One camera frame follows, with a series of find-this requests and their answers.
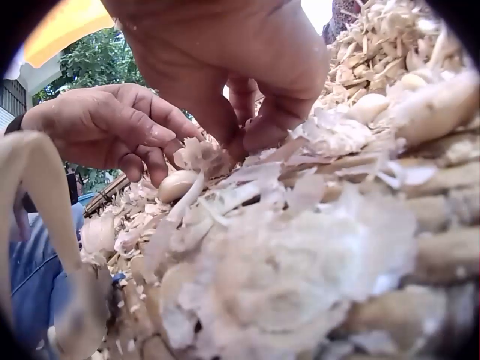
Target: green foliage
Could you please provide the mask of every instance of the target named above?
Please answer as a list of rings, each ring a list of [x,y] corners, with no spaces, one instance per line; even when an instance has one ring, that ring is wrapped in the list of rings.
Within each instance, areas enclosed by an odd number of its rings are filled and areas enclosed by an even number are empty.
[[[145,86],[133,59],[132,50],[123,34],[113,28],[87,35],[69,45],[60,59],[61,77],[48,84],[33,97],[34,105],[56,98],[62,91],[96,85],[134,83]],[[191,121],[192,115],[182,110]],[[79,166],[78,173],[88,179],[84,193],[97,192],[108,183],[107,173],[116,177],[116,170],[96,170]]]
[[[98,192],[102,190],[110,182],[107,174],[114,179],[120,172],[118,170],[104,171],[79,166],[77,168],[77,173],[79,173],[84,180],[83,193],[88,194],[90,192]]]

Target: denim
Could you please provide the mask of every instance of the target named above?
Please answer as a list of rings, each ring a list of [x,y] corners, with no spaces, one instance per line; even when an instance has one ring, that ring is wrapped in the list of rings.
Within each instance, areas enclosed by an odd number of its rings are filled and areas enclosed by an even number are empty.
[[[84,208],[77,203],[72,212],[80,246]],[[27,348],[35,349],[46,341],[53,315],[68,303],[70,289],[41,217],[29,215],[30,239],[11,241],[9,260],[14,332]]]

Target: finger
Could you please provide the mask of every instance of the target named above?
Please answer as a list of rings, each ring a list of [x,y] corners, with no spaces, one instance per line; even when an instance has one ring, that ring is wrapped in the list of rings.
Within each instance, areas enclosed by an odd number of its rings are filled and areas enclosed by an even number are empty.
[[[218,94],[207,101],[193,102],[190,113],[205,131],[217,139],[236,161],[245,159],[243,131],[237,122],[237,115],[230,102]]]
[[[177,107],[164,99],[153,96],[151,109],[152,120],[172,130],[178,139],[197,138],[200,141],[205,140],[195,124],[188,120]]]
[[[119,159],[119,169],[125,173],[131,182],[139,182],[142,178],[144,165],[137,155],[128,153]]]
[[[147,114],[157,124],[172,130],[178,139],[196,137],[204,140],[195,124],[171,103],[137,84],[110,84],[98,89],[112,93],[118,101]]]
[[[162,150],[158,147],[139,146],[135,154],[147,166],[152,185],[158,188],[162,180],[168,175],[168,167]]]
[[[171,78],[159,79],[157,86],[168,102],[191,113],[201,127],[241,160],[245,157],[237,116],[230,102],[222,95],[227,73],[212,68],[182,69]]]
[[[266,96],[259,116],[245,129],[243,146],[249,152],[278,146],[288,136],[288,130],[295,129],[306,120],[314,101]]]
[[[111,93],[99,94],[100,103],[90,111],[92,122],[130,147],[139,144],[164,147],[176,138],[175,132],[155,123],[143,111],[124,105]]]
[[[255,116],[255,96],[258,85],[255,80],[240,76],[228,79],[229,99],[240,125]]]

